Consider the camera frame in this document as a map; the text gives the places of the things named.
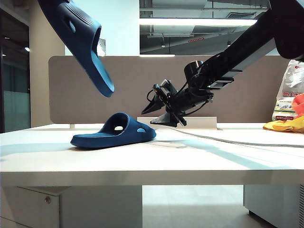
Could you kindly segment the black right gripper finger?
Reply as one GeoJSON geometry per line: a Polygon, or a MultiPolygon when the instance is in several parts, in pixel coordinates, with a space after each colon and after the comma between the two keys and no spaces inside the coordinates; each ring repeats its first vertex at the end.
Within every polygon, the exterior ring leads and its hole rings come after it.
{"type": "Polygon", "coordinates": [[[150,103],[142,110],[142,114],[148,114],[160,110],[163,106],[164,103],[162,100],[157,95],[154,95],[150,103]]]}
{"type": "Polygon", "coordinates": [[[165,126],[177,126],[178,119],[172,113],[165,113],[159,117],[156,117],[150,121],[150,124],[158,124],[165,126]]]}

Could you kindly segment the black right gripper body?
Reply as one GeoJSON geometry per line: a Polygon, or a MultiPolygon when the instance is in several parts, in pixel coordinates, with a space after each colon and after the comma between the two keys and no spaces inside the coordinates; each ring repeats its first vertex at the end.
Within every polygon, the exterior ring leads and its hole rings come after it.
{"type": "Polygon", "coordinates": [[[165,125],[177,126],[178,123],[181,123],[183,126],[186,126],[187,121],[184,117],[191,114],[191,112],[186,112],[196,106],[201,108],[206,103],[212,102],[212,99],[213,93],[205,89],[200,89],[197,94],[193,94],[189,89],[185,89],[178,94],[170,95],[166,104],[169,119],[166,120],[165,125]]]}

